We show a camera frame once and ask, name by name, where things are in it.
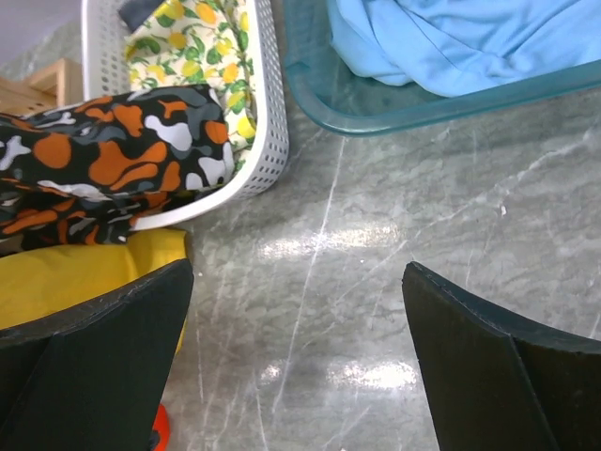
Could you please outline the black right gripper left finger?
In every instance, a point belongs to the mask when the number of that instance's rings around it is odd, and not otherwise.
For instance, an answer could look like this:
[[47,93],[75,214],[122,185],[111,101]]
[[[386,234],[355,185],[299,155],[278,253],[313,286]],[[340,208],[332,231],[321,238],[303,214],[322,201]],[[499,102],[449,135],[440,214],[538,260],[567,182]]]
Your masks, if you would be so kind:
[[182,258],[2,330],[2,449],[146,450],[192,290]]

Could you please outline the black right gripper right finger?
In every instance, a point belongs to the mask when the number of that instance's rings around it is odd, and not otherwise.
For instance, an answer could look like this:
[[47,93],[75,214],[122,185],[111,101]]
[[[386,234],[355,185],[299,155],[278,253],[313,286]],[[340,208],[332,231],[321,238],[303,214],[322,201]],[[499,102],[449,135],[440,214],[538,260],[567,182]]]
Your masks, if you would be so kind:
[[600,343],[411,262],[408,326],[442,450],[597,450]]

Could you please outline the light blue shorts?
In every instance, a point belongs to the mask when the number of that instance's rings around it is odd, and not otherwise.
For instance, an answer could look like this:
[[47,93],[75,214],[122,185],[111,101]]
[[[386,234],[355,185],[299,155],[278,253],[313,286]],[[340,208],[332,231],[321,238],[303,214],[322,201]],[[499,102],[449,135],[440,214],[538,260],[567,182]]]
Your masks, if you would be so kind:
[[600,58],[597,1],[330,1],[331,45],[357,76],[442,97]]

